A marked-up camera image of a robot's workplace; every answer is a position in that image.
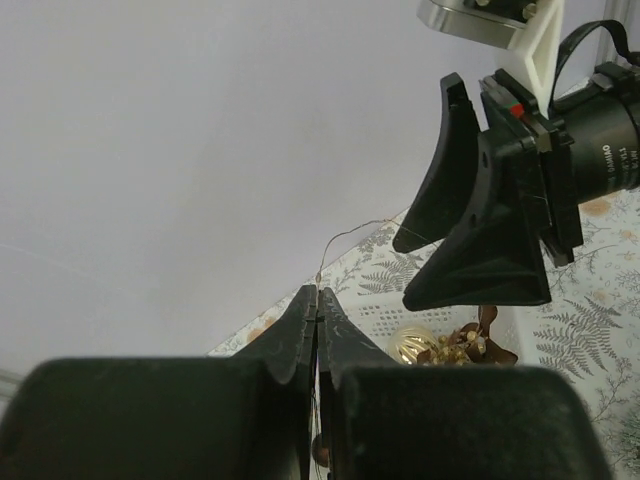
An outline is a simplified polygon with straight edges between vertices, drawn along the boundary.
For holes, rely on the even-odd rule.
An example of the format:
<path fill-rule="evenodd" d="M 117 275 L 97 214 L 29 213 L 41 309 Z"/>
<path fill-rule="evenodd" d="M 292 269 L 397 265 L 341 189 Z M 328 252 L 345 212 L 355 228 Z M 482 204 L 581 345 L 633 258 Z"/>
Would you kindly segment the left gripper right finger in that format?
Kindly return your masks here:
<path fill-rule="evenodd" d="M 608 479 L 580 397 L 533 366 L 408 366 L 320 297 L 320 410 L 335 479 Z"/>

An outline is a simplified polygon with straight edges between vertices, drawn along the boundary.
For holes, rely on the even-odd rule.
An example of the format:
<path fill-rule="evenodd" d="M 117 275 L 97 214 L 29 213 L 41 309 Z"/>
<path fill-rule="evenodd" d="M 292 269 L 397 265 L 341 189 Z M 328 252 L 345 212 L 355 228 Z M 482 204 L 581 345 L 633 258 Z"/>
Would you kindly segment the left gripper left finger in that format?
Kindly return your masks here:
<path fill-rule="evenodd" d="M 316 298 L 228 357 L 40 364 L 2 419 L 2 477 L 307 478 Z"/>

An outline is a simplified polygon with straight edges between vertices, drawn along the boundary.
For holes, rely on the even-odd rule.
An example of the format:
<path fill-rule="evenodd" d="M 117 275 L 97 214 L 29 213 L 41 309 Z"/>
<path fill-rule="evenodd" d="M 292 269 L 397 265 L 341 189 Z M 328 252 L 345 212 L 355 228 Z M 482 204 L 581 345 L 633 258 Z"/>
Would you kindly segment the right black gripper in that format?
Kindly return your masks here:
<path fill-rule="evenodd" d="M 539 152 L 492 134 L 477 142 L 464 81 L 457 73 L 441 79 L 436 149 L 392 246 L 413 252 L 450 234 L 406 287 L 410 311 L 550 302 L 540 239 L 556 266 L 573 262 L 584 243 L 578 206 L 639 186 L 637 67 L 597 66 L 546 117 L 502 69 L 480 85 L 529 130 Z"/>

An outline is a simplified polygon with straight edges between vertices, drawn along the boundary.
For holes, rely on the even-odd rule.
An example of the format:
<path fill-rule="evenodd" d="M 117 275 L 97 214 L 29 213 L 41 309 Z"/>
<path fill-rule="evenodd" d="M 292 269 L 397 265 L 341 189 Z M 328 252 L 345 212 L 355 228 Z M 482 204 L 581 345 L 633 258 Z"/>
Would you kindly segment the white plastic basket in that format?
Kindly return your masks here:
<path fill-rule="evenodd" d="M 436 337 L 450 334 L 454 329 L 477 320 L 477 306 L 454 306 L 420 312 L 404 308 L 401 293 L 367 295 L 346 300 L 343 310 L 350 321 L 367 335 L 380 349 L 387 351 L 393 334 L 405 327 L 420 326 Z M 491 339 L 510 350 L 521 365 L 535 365 L 524 343 L 524 334 L 516 321 L 512 307 L 499 307 L 498 315 L 490 328 Z"/>

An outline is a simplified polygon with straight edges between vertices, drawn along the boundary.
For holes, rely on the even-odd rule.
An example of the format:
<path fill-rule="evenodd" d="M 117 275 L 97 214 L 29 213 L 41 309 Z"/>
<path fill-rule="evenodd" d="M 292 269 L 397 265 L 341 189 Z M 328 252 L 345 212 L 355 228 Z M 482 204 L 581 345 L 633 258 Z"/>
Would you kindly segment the small green christmas tree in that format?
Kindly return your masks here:
<path fill-rule="evenodd" d="M 615 479 L 639 478 L 639 409 L 629 410 L 605 431 L 605 450 Z"/>

